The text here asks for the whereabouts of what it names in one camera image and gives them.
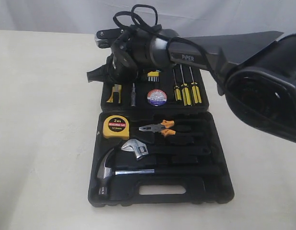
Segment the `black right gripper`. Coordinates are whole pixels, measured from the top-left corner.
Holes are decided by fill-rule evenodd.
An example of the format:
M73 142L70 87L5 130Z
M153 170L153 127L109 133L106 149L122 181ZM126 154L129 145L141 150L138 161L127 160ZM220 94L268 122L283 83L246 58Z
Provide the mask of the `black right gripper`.
M132 58L130 51L130 37L119 36L111 45L111 61L97 69L87 72L88 82L98 81L113 83L133 83L138 76L138 66Z

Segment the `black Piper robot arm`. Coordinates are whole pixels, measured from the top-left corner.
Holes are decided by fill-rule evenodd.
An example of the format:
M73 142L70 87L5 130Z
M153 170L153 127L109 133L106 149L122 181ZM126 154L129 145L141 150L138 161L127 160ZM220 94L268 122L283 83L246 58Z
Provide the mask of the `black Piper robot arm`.
M296 34L279 31L180 37L172 29L106 30L111 50L88 81L134 82L143 71L179 64L208 71L245 124L296 143Z

